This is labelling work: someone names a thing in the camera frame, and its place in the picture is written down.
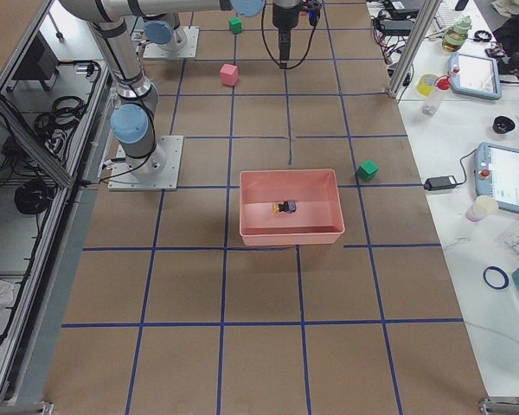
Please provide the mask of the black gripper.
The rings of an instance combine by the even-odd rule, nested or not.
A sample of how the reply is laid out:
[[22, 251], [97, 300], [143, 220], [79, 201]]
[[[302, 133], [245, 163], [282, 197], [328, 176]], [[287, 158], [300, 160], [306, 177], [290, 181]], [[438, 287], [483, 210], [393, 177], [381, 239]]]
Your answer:
[[298, 25], [301, 0], [273, 0], [272, 24], [278, 29], [279, 68], [288, 68], [292, 45], [292, 31]]

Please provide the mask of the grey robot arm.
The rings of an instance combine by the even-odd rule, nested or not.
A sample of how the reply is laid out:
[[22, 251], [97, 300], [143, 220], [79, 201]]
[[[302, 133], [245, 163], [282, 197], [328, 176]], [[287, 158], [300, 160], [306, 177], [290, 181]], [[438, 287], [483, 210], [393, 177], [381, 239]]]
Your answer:
[[254, 17], [263, 12], [265, 1], [63, 1], [73, 16], [88, 23], [99, 51], [112, 70], [121, 106], [111, 118], [112, 132], [125, 152], [130, 172], [139, 175], [159, 172], [166, 156], [158, 148], [154, 131], [157, 89], [145, 75], [135, 53], [125, 19], [141, 17], [145, 22], [165, 23], [170, 31], [166, 41], [176, 34], [181, 12], [233, 11], [238, 16]]
[[144, 16], [143, 37], [165, 50], [178, 50], [187, 44], [187, 35], [177, 13]]

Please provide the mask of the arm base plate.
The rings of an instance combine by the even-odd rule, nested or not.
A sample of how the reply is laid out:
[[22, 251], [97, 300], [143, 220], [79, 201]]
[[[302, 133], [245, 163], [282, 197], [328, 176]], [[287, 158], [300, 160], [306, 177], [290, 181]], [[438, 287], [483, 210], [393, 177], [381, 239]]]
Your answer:
[[200, 29], [196, 26], [180, 26], [173, 29], [167, 25], [152, 25], [144, 28], [146, 37], [145, 60], [194, 59], [197, 52]]
[[157, 147], [150, 159], [140, 165], [129, 158], [112, 167], [113, 178], [108, 180], [111, 191], [156, 191], [177, 190], [178, 177], [183, 154], [183, 136], [159, 136]]

